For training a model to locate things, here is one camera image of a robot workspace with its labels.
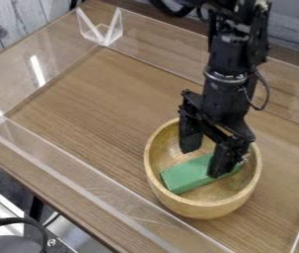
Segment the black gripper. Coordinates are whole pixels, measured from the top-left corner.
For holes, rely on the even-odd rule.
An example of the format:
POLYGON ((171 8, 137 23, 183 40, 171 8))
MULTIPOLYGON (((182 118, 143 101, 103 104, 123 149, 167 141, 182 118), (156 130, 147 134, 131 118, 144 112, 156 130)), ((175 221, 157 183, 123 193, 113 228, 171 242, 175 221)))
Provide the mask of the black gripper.
POLYGON ((183 153, 200 148, 203 136, 215 143, 208 176, 219 178, 232 172, 243 161, 254 133, 246 124, 255 77, 244 72, 236 75, 204 72, 203 92, 182 91, 179 106, 179 148, 183 153))

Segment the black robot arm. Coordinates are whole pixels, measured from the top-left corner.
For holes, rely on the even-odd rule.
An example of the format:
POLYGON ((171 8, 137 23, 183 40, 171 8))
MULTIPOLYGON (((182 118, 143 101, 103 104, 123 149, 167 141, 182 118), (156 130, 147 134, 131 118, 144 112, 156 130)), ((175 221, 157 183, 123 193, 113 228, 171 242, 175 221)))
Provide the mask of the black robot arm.
POLYGON ((179 106, 179 147, 184 153, 199 149, 210 138, 215 151, 207 175, 218 178, 243 162, 255 141, 246 124, 248 110, 262 110, 252 103, 256 84, 264 84, 256 67, 268 53, 268 0, 173 0, 171 9, 163 0, 149 0, 153 7, 173 18, 196 13, 208 22, 208 63, 200 94, 182 91, 179 106))

